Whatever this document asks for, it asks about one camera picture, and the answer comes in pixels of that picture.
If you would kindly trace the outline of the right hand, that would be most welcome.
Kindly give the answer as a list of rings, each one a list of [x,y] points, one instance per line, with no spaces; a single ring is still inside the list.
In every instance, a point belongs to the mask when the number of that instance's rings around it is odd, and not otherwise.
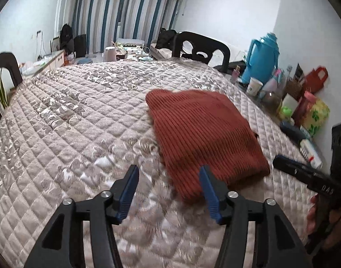
[[[317,211],[317,207],[319,206],[319,195],[315,195],[310,199],[311,208],[309,209],[307,215],[307,233],[310,235],[316,226],[316,219],[315,214]],[[331,234],[325,239],[323,242],[322,248],[329,249],[334,247],[341,241],[341,208],[337,210],[332,210],[329,215],[330,223],[338,223],[335,225],[334,229],[332,230]]]

